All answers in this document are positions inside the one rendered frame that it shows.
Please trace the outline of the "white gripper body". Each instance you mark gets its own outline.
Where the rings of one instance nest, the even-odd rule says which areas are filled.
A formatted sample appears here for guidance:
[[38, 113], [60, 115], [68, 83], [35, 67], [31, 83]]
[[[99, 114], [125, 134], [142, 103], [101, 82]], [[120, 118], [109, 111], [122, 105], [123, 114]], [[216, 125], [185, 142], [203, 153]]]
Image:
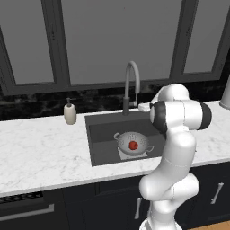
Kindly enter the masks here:
[[150, 102], [139, 103], [138, 109], [143, 112], [149, 112], [152, 108], [153, 104]]

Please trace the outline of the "grey gooseneck sink faucet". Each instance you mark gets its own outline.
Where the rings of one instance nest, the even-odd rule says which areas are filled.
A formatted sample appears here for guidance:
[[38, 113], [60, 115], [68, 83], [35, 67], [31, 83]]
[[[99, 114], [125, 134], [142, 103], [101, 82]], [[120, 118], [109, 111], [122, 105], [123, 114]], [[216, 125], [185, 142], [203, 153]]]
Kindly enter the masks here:
[[[134, 71], [135, 76], [135, 100], [132, 102], [129, 99], [129, 78], [130, 78], [130, 71]], [[137, 95], [140, 93], [140, 76], [137, 64], [134, 61], [129, 61], [126, 67], [126, 79], [125, 79], [125, 94], [123, 97], [123, 110], [122, 114], [124, 116], [128, 116], [129, 114], [129, 107], [137, 107]]]

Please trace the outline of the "grey metal colander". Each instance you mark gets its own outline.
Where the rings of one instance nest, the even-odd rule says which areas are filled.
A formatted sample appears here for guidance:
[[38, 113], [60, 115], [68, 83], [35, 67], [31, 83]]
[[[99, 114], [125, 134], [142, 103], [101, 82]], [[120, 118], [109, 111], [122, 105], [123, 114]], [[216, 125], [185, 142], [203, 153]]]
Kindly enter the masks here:
[[[154, 150], [154, 146], [149, 144], [148, 138], [138, 132], [129, 131], [123, 134], [115, 133], [113, 138], [117, 141], [119, 156], [122, 160], [146, 157], [149, 152]], [[136, 141], [138, 148], [131, 150], [130, 141]]]

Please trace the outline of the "dark grey sink basin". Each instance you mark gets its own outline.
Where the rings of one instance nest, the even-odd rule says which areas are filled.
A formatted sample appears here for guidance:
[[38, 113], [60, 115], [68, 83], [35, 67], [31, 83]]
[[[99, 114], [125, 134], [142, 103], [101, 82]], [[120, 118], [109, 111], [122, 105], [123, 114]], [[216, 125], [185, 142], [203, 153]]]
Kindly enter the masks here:
[[[128, 116], [121, 113], [90, 115], [85, 117], [92, 166], [116, 164], [126, 161], [155, 158], [162, 155], [164, 136], [151, 124], [149, 114], [131, 111]], [[116, 133], [136, 131], [148, 138], [149, 148], [138, 156], [128, 156], [118, 148]]]

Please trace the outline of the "beige soap dispenser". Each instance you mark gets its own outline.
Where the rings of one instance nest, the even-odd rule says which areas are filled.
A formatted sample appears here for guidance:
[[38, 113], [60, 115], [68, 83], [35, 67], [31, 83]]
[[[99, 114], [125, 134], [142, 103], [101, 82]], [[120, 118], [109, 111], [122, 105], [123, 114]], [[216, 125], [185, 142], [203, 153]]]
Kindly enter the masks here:
[[70, 98], [66, 99], [64, 106], [64, 119], [67, 125], [74, 125], [76, 123], [76, 109]]

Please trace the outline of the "grey rounded container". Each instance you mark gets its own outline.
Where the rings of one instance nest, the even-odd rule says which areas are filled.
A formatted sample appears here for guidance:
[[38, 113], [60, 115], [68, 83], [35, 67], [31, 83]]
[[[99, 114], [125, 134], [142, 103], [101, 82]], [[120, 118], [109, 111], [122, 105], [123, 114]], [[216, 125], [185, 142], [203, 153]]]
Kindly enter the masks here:
[[223, 92], [219, 105], [227, 110], [230, 110], [230, 78], [226, 83], [226, 88]]

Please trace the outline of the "dark navy cupboard door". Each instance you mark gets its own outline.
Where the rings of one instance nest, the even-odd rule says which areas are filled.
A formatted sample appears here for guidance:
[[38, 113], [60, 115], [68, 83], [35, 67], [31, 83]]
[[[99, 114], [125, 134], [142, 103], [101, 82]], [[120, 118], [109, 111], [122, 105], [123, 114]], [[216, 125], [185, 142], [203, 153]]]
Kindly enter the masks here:
[[[192, 204], [187, 227], [199, 227], [230, 220], [230, 162], [210, 164], [192, 169], [199, 180], [199, 194]], [[217, 186], [224, 183], [217, 201], [211, 205]]]
[[[150, 204], [140, 195], [140, 179], [95, 183], [94, 197], [84, 203], [84, 230], [139, 230]], [[137, 198], [142, 198], [139, 219], [134, 218]]]

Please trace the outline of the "dark framed window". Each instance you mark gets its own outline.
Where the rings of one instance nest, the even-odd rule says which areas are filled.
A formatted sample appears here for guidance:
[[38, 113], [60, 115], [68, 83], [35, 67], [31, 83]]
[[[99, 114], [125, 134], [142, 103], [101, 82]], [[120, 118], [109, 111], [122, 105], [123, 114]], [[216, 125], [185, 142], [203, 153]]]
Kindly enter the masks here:
[[230, 0], [0, 0], [4, 94], [215, 80]]

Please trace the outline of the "black dishwasher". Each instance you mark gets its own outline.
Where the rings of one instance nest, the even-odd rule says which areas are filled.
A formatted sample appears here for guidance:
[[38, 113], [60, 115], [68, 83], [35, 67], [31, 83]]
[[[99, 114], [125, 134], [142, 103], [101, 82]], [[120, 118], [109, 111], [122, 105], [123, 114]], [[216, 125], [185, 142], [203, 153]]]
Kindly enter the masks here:
[[52, 213], [0, 222], [0, 230], [69, 230], [61, 190], [36, 191], [0, 198], [0, 217], [47, 208]]

